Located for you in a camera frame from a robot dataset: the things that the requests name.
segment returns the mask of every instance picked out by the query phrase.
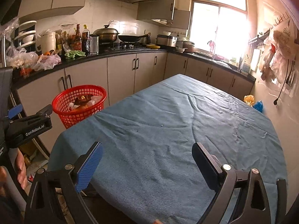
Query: blue tablecloth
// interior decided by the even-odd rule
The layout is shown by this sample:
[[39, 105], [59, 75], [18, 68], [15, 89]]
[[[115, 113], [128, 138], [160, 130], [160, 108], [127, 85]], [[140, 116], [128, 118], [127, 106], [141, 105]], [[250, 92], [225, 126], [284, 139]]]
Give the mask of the blue tablecloth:
[[287, 179], [274, 127], [266, 116], [214, 87], [176, 75], [142, 90], [63, 132], [48, 169], [74, 163], [95, 141], [103, 144], [104, 156], [92, 185], [137, 223], [200, 219], [215, 192], [192, 158], [195, 142], [223, 164], [260, 170], [274, 223], [276, 180]]

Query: rice cooker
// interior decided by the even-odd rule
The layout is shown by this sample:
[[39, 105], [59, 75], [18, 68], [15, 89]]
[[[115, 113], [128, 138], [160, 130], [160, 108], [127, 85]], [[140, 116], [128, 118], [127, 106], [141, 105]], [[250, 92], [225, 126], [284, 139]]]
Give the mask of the rice cooker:
[[177, 37], [168, 35], [157, 35], [157, 45], [175, 47]]

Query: blue plastic bag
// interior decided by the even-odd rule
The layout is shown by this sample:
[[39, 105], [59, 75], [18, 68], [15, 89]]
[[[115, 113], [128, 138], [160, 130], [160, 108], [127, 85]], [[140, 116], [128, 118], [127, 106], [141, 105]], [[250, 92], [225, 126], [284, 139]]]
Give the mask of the blue plastic bag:
[[260, 101], [256, 102], [256, 104], [253, 105], [252, 107], [255, 108], [256, 110], [260, 111], [260, 112], [262, 113], [262, 112], [263, 112], [264, 105], [263, 105], [263, 102], [260, 100]]

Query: yellow plate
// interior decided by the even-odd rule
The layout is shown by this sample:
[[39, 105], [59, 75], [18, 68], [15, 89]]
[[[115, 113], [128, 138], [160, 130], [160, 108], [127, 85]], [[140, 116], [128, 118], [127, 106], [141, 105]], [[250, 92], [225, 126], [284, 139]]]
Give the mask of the yellow plate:
[[147, 44], [146, 47], [147, 47], [147, 48], [150, 48], [150, 49], [160, 49], [161, 46]]

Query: frying pan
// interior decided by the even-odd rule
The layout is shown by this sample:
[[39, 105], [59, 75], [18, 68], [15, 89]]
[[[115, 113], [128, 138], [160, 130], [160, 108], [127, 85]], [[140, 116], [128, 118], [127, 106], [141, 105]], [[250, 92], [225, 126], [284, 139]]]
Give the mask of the frying pan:
[[141, 38], [150, 36], [150, 33], [142, 36], [133, 36], [133, 35], [119, 35], [118, 38], [123, 42], [138, 42]]

